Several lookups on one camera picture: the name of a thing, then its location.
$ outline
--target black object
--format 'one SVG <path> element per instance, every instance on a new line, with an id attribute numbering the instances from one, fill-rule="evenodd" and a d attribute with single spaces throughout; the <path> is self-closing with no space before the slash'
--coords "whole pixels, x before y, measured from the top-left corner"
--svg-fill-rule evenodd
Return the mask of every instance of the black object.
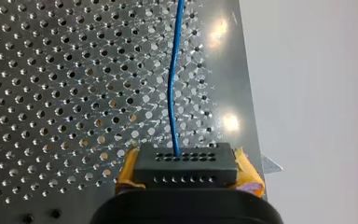
<path id="1" fill-rule="evenodd" d="M 59 218 L 59 217 L 61 217 L 61 214 L 62 214 L 62 211 L 60 209 L 56 208 L 51 211 L 50 215 L 54 218 Z"/>
<path id="2" fill-rule="evenodd" d="M 235 189 L 133 190 L 109 200 L 90 224 L 282 224 L 278 212 Z"/>
<path id="3" fill-rule="evenodd" d="M 237 182 L 237 164 L 229 143 L 217 147 L 181 147 L 174 157 L 171 148 L 143 144 L 133 173 L 134 182 L 155 188 L 222 188 Z"/>
<path id="4" fill-rule="evenodd" d="M 27 214 L 27 215 L 24 216 L 22 221 L 24 223 L 27 223 L 27 224 L 33 223 L 34 222 L 34 216 L 32 214 Z"/>

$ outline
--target white wall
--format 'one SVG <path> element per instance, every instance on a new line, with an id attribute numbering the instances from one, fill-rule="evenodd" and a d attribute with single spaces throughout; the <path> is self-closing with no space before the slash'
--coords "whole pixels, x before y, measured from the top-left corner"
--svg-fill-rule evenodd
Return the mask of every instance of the white wall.
<path id="1" fill-rule="evenodd" d="M 358 0 L 241 0 L 260 146 L 286 224 L 358 223 Z"/>

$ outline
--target blue wire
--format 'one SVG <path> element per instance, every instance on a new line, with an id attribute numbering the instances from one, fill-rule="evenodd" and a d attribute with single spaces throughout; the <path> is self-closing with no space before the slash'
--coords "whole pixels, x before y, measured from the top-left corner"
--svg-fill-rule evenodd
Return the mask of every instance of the blue wire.
<path id="1" fill-rule="evenodd" d="M 175 66 L 178 57 L 179 44 L 180 44 L 180 35 L 182 28 L 182 18 L 184 11 L 185 0 L 178 1 L 178 8 L 176 12 L 176 22 L 175 22 L 175 33 L 173 36 L 173 47 L 172 47 L 172 57 L 170 64 L 170 73 L 168 74 L 168 90 L 167 90 L 167 100 L 168 100 L 168 116 L 170 118 L 171 125 L 171 136 L 173 144 L 173 154 L 178 157 L 181 155 L 179 148 L 179 140 L 176 134 L 176 124 L 175 124 L 175 114 L 173 110 L 173 82 L 175 78 Z"/>

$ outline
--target gray metal surface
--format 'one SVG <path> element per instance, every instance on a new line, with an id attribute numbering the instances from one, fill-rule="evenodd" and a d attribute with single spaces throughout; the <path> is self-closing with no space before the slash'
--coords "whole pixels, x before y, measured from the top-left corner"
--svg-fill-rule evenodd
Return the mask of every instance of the gray metal surface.
<path id="1" fill-rule="evenodd" d="M 283 170 L 280 164 L 276 163 L 271 158 L 264 155 L 264 153 L 261 153 L 261 164 L 263 166 L 264 175 L 278 173 Z"/>
<path id="2" fill-rule="evenodd" d="M 125 151 L 170 147 L 173 1 L 0 1 L 0 223 L 87 223 Z M 238 1 L 186 1 L 183 147 L 244 146 L 262 174 Z"/>

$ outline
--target perforated metal sheet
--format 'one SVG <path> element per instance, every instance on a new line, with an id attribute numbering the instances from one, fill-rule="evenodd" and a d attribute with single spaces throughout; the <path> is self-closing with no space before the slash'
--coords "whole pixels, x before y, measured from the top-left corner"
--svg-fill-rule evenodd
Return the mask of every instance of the perforated metal sheet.
<path id="1" fill-rule="evenodd" d="M 182 146 L 244 146 L 261 172 L 238 8 L 186 1 L 176 123 Z M 113 195 L 126 150 L 172 146 L 175 11 L 159 0 L 0 1 L 0 212 L 12 214 L 0 218 L 59 206 L 86 223 Z"/>

